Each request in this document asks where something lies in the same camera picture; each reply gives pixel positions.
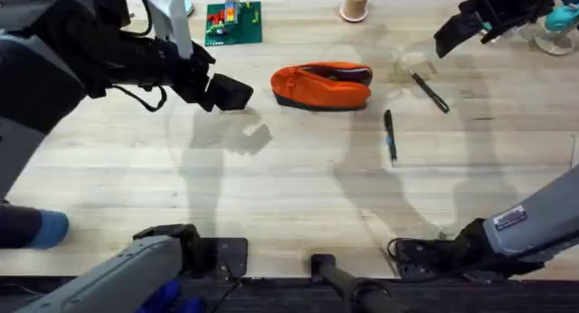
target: wooden table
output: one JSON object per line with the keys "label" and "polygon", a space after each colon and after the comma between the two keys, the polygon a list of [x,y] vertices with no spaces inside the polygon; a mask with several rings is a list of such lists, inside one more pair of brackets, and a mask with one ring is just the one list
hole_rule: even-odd
{"label": "wooden table", "polygon": [[[316,252],[358,276],[395,276],[382,256],[390,239],[453,237],[560,176],[579,152],[579,55],[550,57],[517,36],[495,45],[473,38],[438,60],[432,35],[459,1],[371,0],[361,24],[339,19],[340,0],[263,1],[264,43],[209,48],[216,71],[255,89],[243,112],[208,114],[173,92],[157,114],[114,90],[85,100],[10,194],[14,204],[67,213],[70,233],[48,251],[0,251],[0,275],[81,274],[142,229],[193,223],[203,236],[248,238],[249,276],[305,276]],[[145,16],[131,4],[140,30]],[[195,5],[189,23],[203,43],[206,2]],[[313,61],[369,64],[368,108],[278,106],[270,76]],[[409,80],[408,67],[450,114]],[[527,277],[579,279],[578,257],[566,251]]]}

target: cable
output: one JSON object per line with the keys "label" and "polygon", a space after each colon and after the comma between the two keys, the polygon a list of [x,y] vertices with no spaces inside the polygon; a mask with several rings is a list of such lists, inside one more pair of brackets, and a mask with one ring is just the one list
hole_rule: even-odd
{"label": "cable", "polygon": [[16,283],[0,284],[0,287],[16,287],[16,288],[19,288],[19,289],[21,289],[21,290],[24,290],[25,292],[27,292],[27,293],[29,293],[29,294],[33,294],[33,295],[37,295],[37,296],[44,296],[44,295],[46,295],[45,292],[35,291],[35,290],[29,289],[29,288],[27,288],[27,287],[25,287],[25,286],[23,286],[23,285],[19,285],[19,284],[16,284]]}
{"label": "cable", "polygon": [[227,300],[227,297],[229,295],[231,295],[238,287],[240,287],[242,285],[242,280],[237,279],[233,276],[231,267],[230,267],[229,263],[227,262],[227,260],[219,255],[216,258],[217,258],[217,260],[222,262],[222,264],[225,266],[225,269],[227,270],[227,274],[229,275],[229,279],[235,280],[235,283],[227,291],[225,291],[225,293],[223,294],[221,299],[219,299],[217,304],[215,304],[214,308],[211,310],[211,313],[216,313],[217,310],[219,310],[219,307]]}
{"label": "cable", "polygon": [[151,30],[153,30],[153,19],[151,17],[151,9],[148,6],[148,0],[141,0],[141,1],[143,2],[143,6],[145,6],[145,12],[147,12],[147,29],[141,33],[122,31],[126,35],[133,37],[145,37],[149,33],[151,33]]}
{"label": "cable", "polygon": [[217,304],[215,304],[214,309],[211,310],[211,313],[217,313],[217,310],[219,309],[219,307],[225,302],[225,300],[227,299],[227,297],[233,293],[234,290],[236,290],[238,287],[240,287],[242,285],[242,282],[240,280],[238,280],[237,282],[235,282],[235,284],[233,284],[233,286],[231,286],[227,291],[225,291],[225,293],[223,294],[223,296],[221,297],[221,299],[219,300],[219,302],[217,302]]}
{"label": "cable", "polygon": [[[397,283],[425,283],[425,282],[432,282],[432,281],[437,281],[437,280],[444,280],[444,279],[452,278],[452,276],[456,276],[459,274],[465,274],[467,272],[471,272],[471,271],[475,271],[475,270],[481,270],[483,268],[498,265],[498,264],[505,263],[508,261],[516,261],[518,259],[522,259],[522,258],[531,256],[533,254],[537,254],[541,251],[546,251],[546,250],[552,249],[559,244],[562,244],[565,242],[571,242],[573,240],[576,240],[577,238],[579,238],[579,230],[575,231],[575,232],[570,232],[566,235],[563,235],[557,239],[552,240],[551,242],[547,242],[541,246],[537,246],[535,248],[528,249],[526,251],[522,251],[521,253],[515,254],[513,256],[506,256],[506,257],[501,257],[501,258],[492,258],[490,260],[481,261],[479,263],[471,264],[470,266],[466,266],[463,268],[459,268],[457,270],[445,272],[445,273],[440,274],[438,276],[433,276],[433,277],[429,277],[429,278],[418,279],[418,280],[390,280],[390,281],[391,282],[397,282]],[[412,239],[410,239],[410,240],[411,241],[424,242],[421,240],[412,240]]]}
{"label": "cable", "polygon": [[163,108],[163,106],[164,106],[165,103],[166,103],[166,91],[165,91],[165,89],[163,88],[163,86],[160,86],[160,85],[155,85],[155,86],[153,86],[153,87],[158,87],[158,88],[161,90],[161,99],[160,99],[159,102],[157,103],[157,106],[156,106],[156,107],[153,107],[153,106],[147,104],[147,103],[146,103],[144,100],[142,100],[139,96],[137,96],[137,95],[135,95],[134,93],[126,90],[126,89],[123,88],[123,87],[120,87],[119,85],[112,85],[112,86],[110,86],[110,87],[111,87],[111,88],[114,88],[114,89],[121,90],[121,91],[124,92],[127,96],[129,96],[129,97],[135,99],[136,101],[138,101],[141,105],[143,105],[143,107],[144,107],[145,109],[147,109],[147,110],[150,111],[151,113],[154,113],[154,112],[160,110],[161,108]]}

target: sticker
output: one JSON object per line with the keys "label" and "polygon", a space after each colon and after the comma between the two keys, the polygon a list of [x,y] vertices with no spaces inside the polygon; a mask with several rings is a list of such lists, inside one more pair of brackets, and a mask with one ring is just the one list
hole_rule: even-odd
{"label": "sticker", "polygon": [[500,214],[492,219],[497,231],[502,231],[505,228],[514,226],[518,223],[524,222],[527,219],[527,213],[522,205],[518,205],[506,213]]}

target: orange shoe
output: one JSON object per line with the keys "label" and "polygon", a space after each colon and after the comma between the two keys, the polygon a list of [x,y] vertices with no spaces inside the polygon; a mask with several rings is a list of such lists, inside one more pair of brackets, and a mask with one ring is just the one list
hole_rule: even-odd
{"label": "orange shoe", "polygon": [[271,77],[281,106],[312,111],[364,109],[372,69],[347,62],[312,62],[283,68]]}

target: pen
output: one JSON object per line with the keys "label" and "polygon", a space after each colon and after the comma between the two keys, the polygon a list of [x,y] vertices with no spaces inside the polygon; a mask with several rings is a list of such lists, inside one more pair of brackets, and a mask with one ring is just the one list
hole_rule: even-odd
{"label": "pen", "polygon": [[398,157],[396,155],[396,142],[394,141],[394,123],[392,122],[392,112],[390,110],[387,110],[384,114],[384,127],[386,128],[386,132],[388,132],[386,143],[390,149],[390,160],[392,161],[392,165],[394,165]]}
{"label": "pen", "polygon": [[418,73],[410,71],[410,74],[413,76],[414,81],[418,83],[420,88],[424,92],[426,92],[428,97],[430,97],[432,101],[434,101],[434,104],[436,104],[436,106],[438,106],[438,108],[441,109],[441,111],[444,112],[444,114],[448,113],[451,110],[449,106],[446,104],[446,102],[426,84],[426,82],[418,75]]}

